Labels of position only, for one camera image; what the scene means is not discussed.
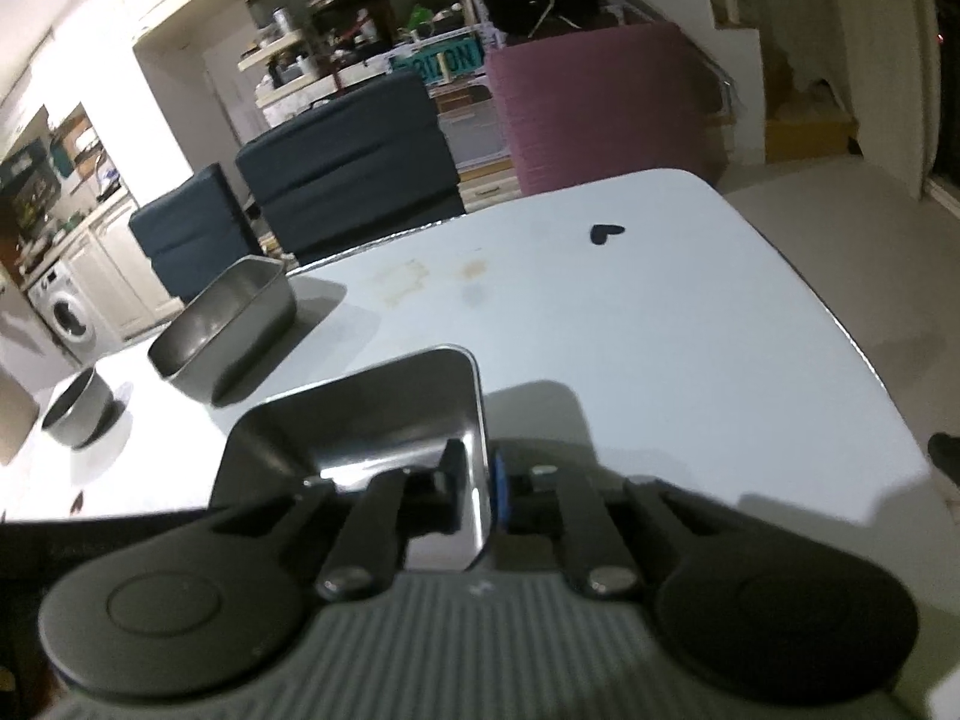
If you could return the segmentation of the dark blue chair left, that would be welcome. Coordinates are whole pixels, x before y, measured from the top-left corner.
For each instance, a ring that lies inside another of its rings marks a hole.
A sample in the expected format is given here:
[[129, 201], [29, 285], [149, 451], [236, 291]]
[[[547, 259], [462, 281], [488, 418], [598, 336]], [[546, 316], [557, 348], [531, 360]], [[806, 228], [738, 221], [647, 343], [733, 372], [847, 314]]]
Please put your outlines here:
[[128, 227], [164, 289], [184, 304], [236, 260], [262, 255], [219, 164], [139, 208]]

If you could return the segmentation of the round steel bowl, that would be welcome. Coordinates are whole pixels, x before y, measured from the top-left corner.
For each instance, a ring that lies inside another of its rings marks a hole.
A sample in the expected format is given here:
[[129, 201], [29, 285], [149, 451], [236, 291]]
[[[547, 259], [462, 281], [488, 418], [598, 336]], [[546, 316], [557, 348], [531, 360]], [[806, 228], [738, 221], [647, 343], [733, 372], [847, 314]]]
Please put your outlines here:
[[69, 449], [88, 444], [106, 419], [114, 394], [94, 367], [83, 369], [44, 415], [44, 433]]

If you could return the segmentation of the teal sign box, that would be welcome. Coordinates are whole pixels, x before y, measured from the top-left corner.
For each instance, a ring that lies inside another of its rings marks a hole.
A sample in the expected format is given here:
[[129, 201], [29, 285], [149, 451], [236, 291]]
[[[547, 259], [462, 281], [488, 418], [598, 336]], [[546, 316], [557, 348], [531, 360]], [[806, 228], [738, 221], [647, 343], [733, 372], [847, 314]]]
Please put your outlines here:
[[422, 47], [405, 57], [392, 57], [389, 67], [392, 71], [415, 73], [425, 86], [438, 86], [472, 75], [482, 70], [484, 63], [482, 43], [469, 34]]

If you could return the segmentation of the maroon chair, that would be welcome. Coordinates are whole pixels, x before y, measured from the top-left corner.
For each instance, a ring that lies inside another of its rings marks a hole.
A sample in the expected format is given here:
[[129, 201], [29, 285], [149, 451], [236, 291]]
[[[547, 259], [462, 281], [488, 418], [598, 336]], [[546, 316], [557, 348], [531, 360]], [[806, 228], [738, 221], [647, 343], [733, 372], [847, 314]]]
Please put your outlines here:
[[487, 55], [487, 75], [526, 195], [648, 169], [721, 175], [695, 78], [672, 23], [568, 32]]

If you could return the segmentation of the square steel tray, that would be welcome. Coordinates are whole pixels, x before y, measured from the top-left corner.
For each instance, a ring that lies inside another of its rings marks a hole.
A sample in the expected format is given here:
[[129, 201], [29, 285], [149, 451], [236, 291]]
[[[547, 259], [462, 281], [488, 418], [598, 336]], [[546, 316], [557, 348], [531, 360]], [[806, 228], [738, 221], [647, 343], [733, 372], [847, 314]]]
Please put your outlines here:
[[460, 455], [441, 488], [454, 514], [410, 541], [407, 566], [465, 571], [485, 548], [493, 512], [480, 369], [460, 346], [423, 349], [245, 411], [229, 431], [210, 504], [286, 493], [308, 479], [356, 494], [379, 473], [436, 472], [449, 447]]

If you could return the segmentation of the dark blue chair right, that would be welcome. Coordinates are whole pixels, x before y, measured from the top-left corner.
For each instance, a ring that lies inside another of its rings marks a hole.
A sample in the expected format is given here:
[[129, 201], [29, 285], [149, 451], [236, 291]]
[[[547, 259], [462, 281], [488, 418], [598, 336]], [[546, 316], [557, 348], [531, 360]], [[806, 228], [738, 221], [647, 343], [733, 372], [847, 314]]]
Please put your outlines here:
[[236, 164], [302, 265], [466, 213], [438, 109], [413, 71], [306, 110], [246, 143]]

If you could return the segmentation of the dark blue chair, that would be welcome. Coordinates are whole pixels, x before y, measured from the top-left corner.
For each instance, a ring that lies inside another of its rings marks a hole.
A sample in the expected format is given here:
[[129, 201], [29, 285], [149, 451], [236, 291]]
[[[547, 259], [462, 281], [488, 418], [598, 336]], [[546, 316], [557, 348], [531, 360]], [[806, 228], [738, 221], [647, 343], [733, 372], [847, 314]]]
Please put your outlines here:
[[236, 164], [302, 265], [466, 213], [438, 109], [413, 71], [306, 110], [246, 143]]
[[219, 164], [139, 208], [128, 227], [164, 289], [184, 304], [236, 260], [262, 255]]

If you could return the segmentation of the kitchen cabinet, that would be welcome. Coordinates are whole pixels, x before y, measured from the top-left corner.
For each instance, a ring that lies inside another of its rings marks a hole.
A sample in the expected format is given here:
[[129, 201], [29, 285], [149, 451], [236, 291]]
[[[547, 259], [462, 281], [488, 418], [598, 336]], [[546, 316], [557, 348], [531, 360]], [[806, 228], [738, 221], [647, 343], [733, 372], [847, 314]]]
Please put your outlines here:
[[130, 231], [137, 210], [130, 193], [110, 197], [68, 236], [59, 255], [89, 304], [124, 340], [166, 322], [184, 307], [156, 277]]

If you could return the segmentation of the white washing machine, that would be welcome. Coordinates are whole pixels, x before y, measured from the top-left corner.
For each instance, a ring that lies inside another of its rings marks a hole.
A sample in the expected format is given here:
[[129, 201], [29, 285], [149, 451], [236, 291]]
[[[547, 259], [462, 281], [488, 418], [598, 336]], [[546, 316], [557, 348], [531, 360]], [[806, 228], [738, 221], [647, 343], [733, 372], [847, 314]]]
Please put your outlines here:
[[26, 296], [47, 323], [53, 338], [78, 364], [89, 366], [124, 346], [121, 335], [103, 312], [94, 307], [64, 262], [46, 268], [28, 288]]

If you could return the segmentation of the beige electric kettle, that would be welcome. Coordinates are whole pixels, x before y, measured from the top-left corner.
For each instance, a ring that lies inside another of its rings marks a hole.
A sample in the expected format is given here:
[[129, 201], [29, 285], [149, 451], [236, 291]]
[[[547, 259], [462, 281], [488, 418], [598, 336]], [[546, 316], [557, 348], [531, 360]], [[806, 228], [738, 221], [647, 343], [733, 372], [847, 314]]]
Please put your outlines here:
[[5, 367], [0, 367], [0, 463], [10, 465], [31, 434], [39, 406]]

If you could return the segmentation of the rectangular steel tray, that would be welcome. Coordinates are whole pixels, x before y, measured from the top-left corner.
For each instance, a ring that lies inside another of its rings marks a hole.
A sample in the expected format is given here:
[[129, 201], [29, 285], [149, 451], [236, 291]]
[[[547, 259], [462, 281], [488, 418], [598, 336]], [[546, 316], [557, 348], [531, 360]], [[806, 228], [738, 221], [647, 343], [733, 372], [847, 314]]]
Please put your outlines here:
[[296, 319], [295, 293], [279, 260], [247, 255], [221, 273], [148, 349], [163, 382], [215, 403]]

